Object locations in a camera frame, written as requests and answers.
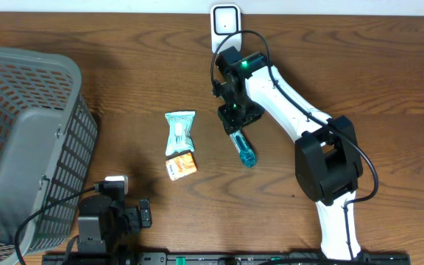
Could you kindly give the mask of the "small orange packet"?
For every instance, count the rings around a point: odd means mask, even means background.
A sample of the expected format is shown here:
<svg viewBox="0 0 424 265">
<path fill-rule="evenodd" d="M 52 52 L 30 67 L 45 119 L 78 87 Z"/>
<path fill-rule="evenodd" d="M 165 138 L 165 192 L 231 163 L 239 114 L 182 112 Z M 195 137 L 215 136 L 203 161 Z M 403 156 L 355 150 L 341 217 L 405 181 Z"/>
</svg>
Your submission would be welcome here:
<svg viewBox="0 0 424 265">
<path fill-rule="evenodd" d="M 179 180 L 197 172 L 197 166 L 191 152 L 178 155 L 166 161 L 166 170 L 171 181 Z"/>
</svg>

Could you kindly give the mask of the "white barcode scanner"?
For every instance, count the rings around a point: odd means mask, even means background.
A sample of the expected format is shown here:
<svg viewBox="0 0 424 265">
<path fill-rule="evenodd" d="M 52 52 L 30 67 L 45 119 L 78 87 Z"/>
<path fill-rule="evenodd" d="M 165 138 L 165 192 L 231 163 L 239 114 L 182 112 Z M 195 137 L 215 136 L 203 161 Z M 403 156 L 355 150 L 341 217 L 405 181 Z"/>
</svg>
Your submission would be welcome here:
<svg viewBox="0 0 424 265">
<path fill-rule="evenodd" d="M 228 35 L 241 30 L 241 9 L 236 4 L 216 4 L 212 6 L 210 16 L 211 49 L 214 53 Z"/>
</svg>

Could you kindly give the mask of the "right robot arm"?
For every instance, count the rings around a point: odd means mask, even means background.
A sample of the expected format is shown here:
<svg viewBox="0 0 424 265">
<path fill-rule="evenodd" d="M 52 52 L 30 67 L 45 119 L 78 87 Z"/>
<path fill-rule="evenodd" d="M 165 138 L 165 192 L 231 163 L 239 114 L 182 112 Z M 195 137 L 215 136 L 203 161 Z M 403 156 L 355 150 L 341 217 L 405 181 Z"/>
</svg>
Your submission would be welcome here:
<svg viewBox="0 0 424 265">
<path fill-rule="evenodd" d="M 295 176 L 316 203 L 323 254 L 355 258 L 361 248 L 347 202 L 355 199 L 363 170 L 352 122 L 312 106 L 260 52 L 243 57 L 231 46 L 214 63 L 224 78 L 214 81 L 213 94 L 225 101 L 218 109 L 225 132 L 232 135 L 268 113 L 294 142 Z"/>
</svg>

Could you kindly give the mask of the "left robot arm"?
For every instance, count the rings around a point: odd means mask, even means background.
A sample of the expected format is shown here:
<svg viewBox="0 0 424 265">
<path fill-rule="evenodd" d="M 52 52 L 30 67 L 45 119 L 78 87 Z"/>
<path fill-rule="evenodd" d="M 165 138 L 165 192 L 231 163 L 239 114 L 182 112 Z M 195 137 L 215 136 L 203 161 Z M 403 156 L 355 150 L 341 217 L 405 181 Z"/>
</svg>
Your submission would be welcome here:
<svg viewBox="0 0 424 265">
<path fill-rule="evenodd" d="M 122 195 L 98 194 L 79 205 L 77 253 L 70 264 L 131 264 L 121 240 L 152 226 L 150 201 L 126 207 Z"/>
</svg>

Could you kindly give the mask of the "grey plastic basket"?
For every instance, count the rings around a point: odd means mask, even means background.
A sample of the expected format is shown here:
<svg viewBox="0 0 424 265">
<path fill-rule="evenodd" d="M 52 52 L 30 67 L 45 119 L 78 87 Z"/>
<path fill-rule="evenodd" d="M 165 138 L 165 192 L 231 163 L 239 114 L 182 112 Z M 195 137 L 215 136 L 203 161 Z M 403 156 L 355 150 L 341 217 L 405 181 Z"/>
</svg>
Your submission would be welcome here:
<svg viewBox="0 0 424 265">
<path fill-rule="evenodd" d="M 98 128 L 79 66 L 0 47 L 0 264 L 69 236 Z"/>
</svg>

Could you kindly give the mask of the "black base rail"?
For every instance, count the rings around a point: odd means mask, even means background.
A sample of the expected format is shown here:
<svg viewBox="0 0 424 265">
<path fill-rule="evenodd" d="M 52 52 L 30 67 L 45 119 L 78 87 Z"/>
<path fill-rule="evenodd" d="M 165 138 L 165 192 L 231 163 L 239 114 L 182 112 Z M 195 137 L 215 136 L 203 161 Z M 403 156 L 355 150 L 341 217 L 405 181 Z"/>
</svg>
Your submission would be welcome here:
<svg viewBox="0 0 424 265">
<path fill-rule="evenodd" d="M 101 257 L 73 252 L 70 255 L 51 254 L 42 257 L 43 265 L 63 264 L 123 264 L 123 265 L 289 265 L 289 264 L 375 264 L 411 265 L 407 254 L 372 254 L 362 252 L 351 260 L 331 260 L 318 252 L 273 254 L 167 254 L 164 252 L 122 253 L 116 257 Z"/>
</svg>

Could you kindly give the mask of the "mint green wipes pack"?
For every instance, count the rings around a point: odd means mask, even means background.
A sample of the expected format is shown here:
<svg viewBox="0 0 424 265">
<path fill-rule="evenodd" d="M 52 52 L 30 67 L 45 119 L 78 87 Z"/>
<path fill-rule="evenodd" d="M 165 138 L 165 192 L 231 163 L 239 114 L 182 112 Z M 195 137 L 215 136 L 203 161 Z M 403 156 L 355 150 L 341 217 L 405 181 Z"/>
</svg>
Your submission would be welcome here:
<svg viewBox="0 0 424 265">
<path fill-rule="evenodd" d="M 196 112 L 193 110 L 166 113 L 165 118 L 169 124 L 169 136 L 166 145 L 166 156 L 175 152 L 194 151 L 191 138 L 191 128 Z"/>
</svg>

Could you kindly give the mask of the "teal Listerine mouthwash bottle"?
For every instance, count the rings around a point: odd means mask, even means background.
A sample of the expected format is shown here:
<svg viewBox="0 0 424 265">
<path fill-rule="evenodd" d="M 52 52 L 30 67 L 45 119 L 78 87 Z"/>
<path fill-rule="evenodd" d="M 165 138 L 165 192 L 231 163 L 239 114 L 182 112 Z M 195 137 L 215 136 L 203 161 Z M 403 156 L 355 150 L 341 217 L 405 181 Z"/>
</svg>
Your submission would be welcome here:
<svg viewBox="0 0 424 265">
<path fill-rule="evenodd" d="M 252 168 L 257 163 L 257 157 L 252 147 L 248 144 L 241 130 L 230 134 L 230 139 L 235 145 L 241 162 L 247 167 Z"/>
</svg>

